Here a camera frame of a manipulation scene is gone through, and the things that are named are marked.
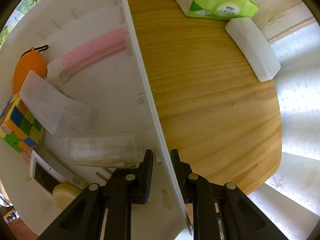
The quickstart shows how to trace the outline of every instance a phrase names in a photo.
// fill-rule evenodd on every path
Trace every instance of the orange square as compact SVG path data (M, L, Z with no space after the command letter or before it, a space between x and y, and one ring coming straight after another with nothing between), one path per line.
M29 145L26 145L24 142L18 142L18 146L23 149L23 150L28 150L30 149L30 146Z
M10 129L11 132L15 132L16 130L19 129L18 126L14 122L12 122L11 119L7 119L4 121L4 124Z
M27 139L29 136L26 135L23 131L21 131L21 129L17 129L14 134L20 139L20 140L25 140Z
M20 99L19 103L17 104L17 108L19 109L20 113L22 115L25 115L28 111L28 108L26 105L23 103L23 101Z

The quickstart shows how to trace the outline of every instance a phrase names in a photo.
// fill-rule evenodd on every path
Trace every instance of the orange object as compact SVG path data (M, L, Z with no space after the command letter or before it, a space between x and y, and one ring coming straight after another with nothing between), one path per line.
M16 94L20 91L26 76L30 70L33 70L41 77L47 76L47 63L40 52L35 51L32 47L31 51L24 54L17 63L16 69L13 74L13 93Z

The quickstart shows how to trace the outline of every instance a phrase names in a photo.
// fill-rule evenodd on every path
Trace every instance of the translucent plastic container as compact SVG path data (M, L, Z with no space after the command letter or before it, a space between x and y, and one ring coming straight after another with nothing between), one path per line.
M82 166L136 168L144 152L140 134L70 137L69 152L74 164Z
M20 97L42 126L58 137L83 133L93 121L89 105L67 97L33 71L28 73Z

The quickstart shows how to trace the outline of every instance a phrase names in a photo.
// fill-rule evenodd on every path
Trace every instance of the green square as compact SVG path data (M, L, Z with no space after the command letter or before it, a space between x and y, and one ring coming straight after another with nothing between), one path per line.
M40 140L40 132L34 127L31 127L30 139L32 139L35 143L39 143Z
M39 123L39 121L38 121L37 119L35 119L35 121L33 122L33 126L34 126L39 132L41 132L42 125Z
M11 147L21 141L13 132L4 137L4 140L10 144Z
M18 145L14 144L14 145L10 145L13 149L15 149L18 153L23 152L23 149L21 149Z
M30 135L30 131L31 131L31 123L24 117L22 119L22 122L20 124L20 129L26 134L26 135Z
M35 117L33 116L33 114L31 114L30 111L27 111L26 114L24 115L24 117L25 117L31 124L33 124L33 122L35 121Z

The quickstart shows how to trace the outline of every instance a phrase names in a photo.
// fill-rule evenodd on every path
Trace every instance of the beige round object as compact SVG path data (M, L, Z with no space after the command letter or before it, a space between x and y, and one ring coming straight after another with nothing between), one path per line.
M58 208L64 210L79 194L81 190L68 184L55 186L52 197Z

